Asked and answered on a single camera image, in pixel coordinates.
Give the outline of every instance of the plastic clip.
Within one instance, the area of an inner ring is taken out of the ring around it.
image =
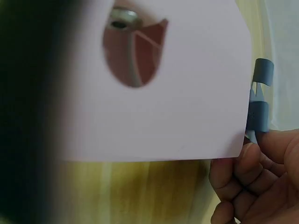
[[[269,104],[265,102],[261,84],[271,86],[273,82],[274,64],[264,58],[256,60],[250,89],[249,107],[246,124],[246,135],[256,143],[256,133],[269,131]]]

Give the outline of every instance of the wooden surface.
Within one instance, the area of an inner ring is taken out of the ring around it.
[[[252,35],[254,65],[264,56],[259,0],[236,2]],[[65,163],[62,177],[68,209],[60,223],[208,224],[218,203],[207,179],[208,164]]]

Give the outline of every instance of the hand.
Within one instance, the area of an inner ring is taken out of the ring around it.
[[[221,200],[212,224],[299,224],[299,130],[258,136],[238,158],[213,160],[209,178]]]

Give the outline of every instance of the metal screw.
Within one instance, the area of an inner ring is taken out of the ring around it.
[[[124,7],[114,7],[110,13],[107,27],[125,31],[139,29],[142,24],[143,21],[136,12]]]

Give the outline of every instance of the white paper card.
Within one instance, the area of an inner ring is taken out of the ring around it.
[[[142,88],[111,75],[101,46],[112,0],[85,0],[67,26],[57,142],[71,161],[238,156],[251,39],[234,0],[132,0],[167,18],[161,65]]]

